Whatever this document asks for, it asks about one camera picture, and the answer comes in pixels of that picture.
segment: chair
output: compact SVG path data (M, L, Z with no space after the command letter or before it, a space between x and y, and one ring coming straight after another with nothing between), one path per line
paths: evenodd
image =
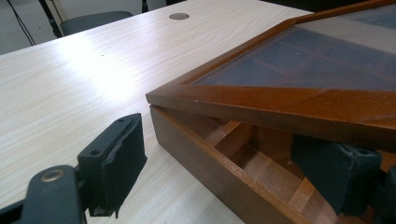
M128 11L111 11L111 12L104 12L104 13L76 17L71 20L62 21L58 26L56 20L53 18L53 15L50 11L49 6L47 5L46 0L38 0L38 1L42 6L42 8L44 9L47 18L49 19L49 24L52 27L53 33L58 38L65 35L72 35L81 31L86 31L94 27L105 25L113 21L123 20L133 16ZM147 4L147 0L142 0L142 12L145 13L148 11L149 11L149 7Z

